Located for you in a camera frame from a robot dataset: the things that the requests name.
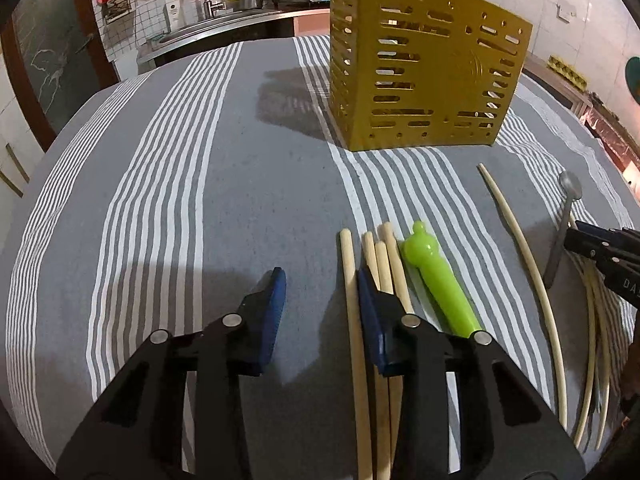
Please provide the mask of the white wall socket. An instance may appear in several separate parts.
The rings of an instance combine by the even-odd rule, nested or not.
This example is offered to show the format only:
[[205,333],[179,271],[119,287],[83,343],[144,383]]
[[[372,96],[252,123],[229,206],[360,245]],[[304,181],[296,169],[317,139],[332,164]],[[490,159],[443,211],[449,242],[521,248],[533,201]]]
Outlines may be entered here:
[[567,0],[556,2],[556,18],[565,24],[570,24],[577,18],[577,11],[573,3]]

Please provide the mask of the grey metal spoon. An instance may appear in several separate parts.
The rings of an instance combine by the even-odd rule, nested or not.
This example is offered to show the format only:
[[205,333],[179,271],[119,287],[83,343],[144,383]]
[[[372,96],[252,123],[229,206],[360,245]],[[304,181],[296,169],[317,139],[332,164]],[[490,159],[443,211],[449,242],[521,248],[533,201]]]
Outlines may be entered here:
[[573,204],[582,198],[582,184],[574,172],[568,170],[562,171],[559,175],[559,185],[565,192],[565,200],[561,212],[559,229],[550,250],[544,275],[542,276],[542,281],[546,289],[552,287],[555,275],[558,273],[563,244],[568,226],[570,225],[570,214],[572,213]]

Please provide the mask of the green bear-handle utensil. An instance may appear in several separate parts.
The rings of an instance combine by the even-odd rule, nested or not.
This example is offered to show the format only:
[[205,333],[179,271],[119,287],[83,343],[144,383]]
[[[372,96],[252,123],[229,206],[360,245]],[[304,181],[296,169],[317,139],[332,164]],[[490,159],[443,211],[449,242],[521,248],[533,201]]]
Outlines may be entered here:
[[483,329],[450,265],[440,254],[436,237],[427,232],[422,221],[413,223],[401,251],[405,262],[418,269],[454,335],[470,338]]

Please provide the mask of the white soap bottle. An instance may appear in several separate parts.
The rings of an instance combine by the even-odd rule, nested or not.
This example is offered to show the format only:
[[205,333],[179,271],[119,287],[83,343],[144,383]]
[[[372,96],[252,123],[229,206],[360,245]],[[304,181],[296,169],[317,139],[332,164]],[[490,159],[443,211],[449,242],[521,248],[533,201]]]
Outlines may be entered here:
[[184,26],[181,0],[165,0],[165,15],[168,32],[178,32]]

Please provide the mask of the dark glass wooden door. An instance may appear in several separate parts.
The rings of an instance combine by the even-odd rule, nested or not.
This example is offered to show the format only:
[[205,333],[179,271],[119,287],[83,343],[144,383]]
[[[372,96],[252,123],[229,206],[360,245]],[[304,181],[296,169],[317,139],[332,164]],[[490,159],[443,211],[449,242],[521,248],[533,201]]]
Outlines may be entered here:
[[1,47],[18,106],[45,151],[88,99],[118,83],[93,0],[1,0]]

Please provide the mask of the steel kitchen sink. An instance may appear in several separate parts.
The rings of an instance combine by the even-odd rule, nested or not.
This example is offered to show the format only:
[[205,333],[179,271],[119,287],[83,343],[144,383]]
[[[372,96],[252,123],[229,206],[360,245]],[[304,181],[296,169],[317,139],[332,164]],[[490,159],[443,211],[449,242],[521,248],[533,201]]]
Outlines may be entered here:
[[170,52],[192,44],[208,37],[213,37],[226,32],[244,27],[255,26],[262,23],[269,23],[279,20],[292,20],[307,15],[329,14],[329,8],[315,8],[294,11],[277,10],[255,10],[233,12],[218,18],[202,21],[201,23],[186,26],[178,32],[168,32],[149,39],[139,50],[137,64],[139,66],[151,63],[154,58],[158,58]]

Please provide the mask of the yellow egg tray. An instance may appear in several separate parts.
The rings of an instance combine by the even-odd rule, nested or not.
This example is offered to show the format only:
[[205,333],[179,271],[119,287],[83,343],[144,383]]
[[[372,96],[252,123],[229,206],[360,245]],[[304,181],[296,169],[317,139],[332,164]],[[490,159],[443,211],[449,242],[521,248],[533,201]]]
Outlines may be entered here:
[[564,63],[555,55],[550,55],[548,57],[547,66],[578,91],[582,93],[587,91],[588,81],[586,81],[586,78],[578,73],[573,66]]

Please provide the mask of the long pale curved chopstick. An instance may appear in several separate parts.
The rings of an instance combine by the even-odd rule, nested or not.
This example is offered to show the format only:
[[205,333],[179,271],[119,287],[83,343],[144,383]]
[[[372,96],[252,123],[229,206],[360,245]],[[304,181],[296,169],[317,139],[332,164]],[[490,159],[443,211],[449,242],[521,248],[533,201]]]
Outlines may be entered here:
[[556,402],[558,402],[558,419],[560,424],[565,430],[568,429],[568,400],[567,400],[567,385],[564,368],[564,358],[562,352],[562,346],[558,328],[556,327],[555,317],[550,304],[547,289],[544,288],[541,274],[538,270],[537,263],[535,261],[532,250],[529,247],[528,241],[518,223],[518,219],[515,217],[508,201],[503,196],[497,182],[491,177],[490,172],[483,164],[478,164],[477,169],[480,175],[483,177],[489,192],[491,192],[500,214],[503,219],[506,220],[512,237],[515,240],[518,251],[524,261],[524,266],[527,271],[529,281],[532,283],[534,293],[537,297],[538,304],[541,310],[542,319],[544,320],[544,327],[547,330],[552,364],[555,378],[556,389]]

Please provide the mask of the wooden chopstick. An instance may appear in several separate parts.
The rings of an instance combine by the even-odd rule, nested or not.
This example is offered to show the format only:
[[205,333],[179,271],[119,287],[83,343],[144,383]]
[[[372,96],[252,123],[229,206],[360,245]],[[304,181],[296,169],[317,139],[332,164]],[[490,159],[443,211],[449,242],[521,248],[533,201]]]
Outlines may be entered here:
[[373,479],[373,457],[370,434],[370,416],[366,361],[364,360],[360,328],[356,264],[352,232],[342,229],[340,234],[342,267],[349,334],[350,362],[352,362],[352,393],[354,394],[357,478]]
[[370,231],[365,232],[362,236],[362,250],[364,260],[366,260],[367,266],[371,272],[374,284],[376,287],[380,287],[380,277],[378,276],[378,259],[376,258],[374,237]]
[[[378,266],[378,289],[394,292],[392,271],[388,261],[386,244],[375,244],[375,258]],[[390,387],[388,380],[380,373],[375,375],[376,407],[376,478],[389,479],[392,471],[392,435],[390,434]]]
[[[392,271],[395,295],[399,298],[405,312],[413,314],[414,309],[409,295],[405,269],[402,264],[398,241],[396,240],[392,224],[389,221],[383,223],[381,231],[387,248],[387,257],[390,262],[390,270]],[[397,440],[399,430],[401,397],[402,379],[400,377],[390,378],[390,421],[392,422],[393,443]]]

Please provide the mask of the yellow perforated utensil caddy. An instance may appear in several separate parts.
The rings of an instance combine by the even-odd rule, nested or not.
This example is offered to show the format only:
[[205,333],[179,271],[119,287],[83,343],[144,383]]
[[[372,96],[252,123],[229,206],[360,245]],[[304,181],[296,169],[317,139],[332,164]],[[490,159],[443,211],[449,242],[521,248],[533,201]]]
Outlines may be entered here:
[[486,0],[331,0],[330,110],[347,148],[493,144],[532,30]]

